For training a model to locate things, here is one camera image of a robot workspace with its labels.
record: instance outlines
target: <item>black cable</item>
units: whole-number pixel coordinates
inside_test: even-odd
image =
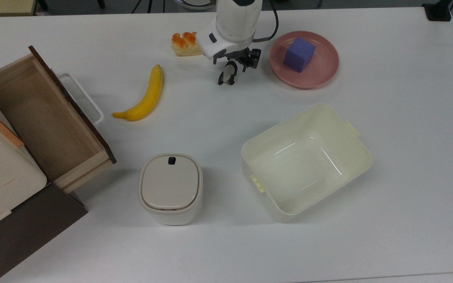
[[[269,37],[264,37],[264,38],[257,38],[253,39],[253,42],[263,42],[263,41],[269,41],[270,39],[275,37],[275,34],[277,34],[277,30],[279,29],[279,17],[277,16],[277,11],[275,10],[275,5],[272,0],[269,0],[270,5],[272,6],[272,10],[274,11],[274,16],[275,16],[275,29],[274,33],[272,33],[271,36]]]
[[[141,3],[141,0],[137,1],[137,4],[135,5],[133,11],[131,11],[131,14],[134,14],[135,9],[137,9],[137,6],[139,6],[139,3]]]

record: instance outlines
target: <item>pink plate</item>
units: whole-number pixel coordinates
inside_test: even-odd
[[[289,46],[297,37],[316,45],[311,62],[302,72],[283,64]],[[316,88],[329,82],[338,70],[338,53],[335,47],[319,34],[294,31],[279,37],[270,50],[270,66],[283,82],[297,88]]]

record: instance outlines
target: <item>white lidded container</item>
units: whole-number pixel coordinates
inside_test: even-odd
[[[192,221],[200,210],[202,190],[202,169],[186,154],[153,156],[141,170],[141,204],[162,224],[182,225]]]
[[[359,134],[327,104],[316,104],[242,146],[243,171],[270,216],[287,222],[372,165]]]

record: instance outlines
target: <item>copper handle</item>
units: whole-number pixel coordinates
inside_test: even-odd
[[[24,142],[15,135],[3,122],[0,120],[0,133],[12,144],[15,145],[17,148],[24,145]]]

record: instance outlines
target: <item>white plastic bin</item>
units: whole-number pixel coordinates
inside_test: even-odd
[[[372,156],[327,104],[316,104],[242,146],[244,174],[271,217],[287,222],[372,165]]]

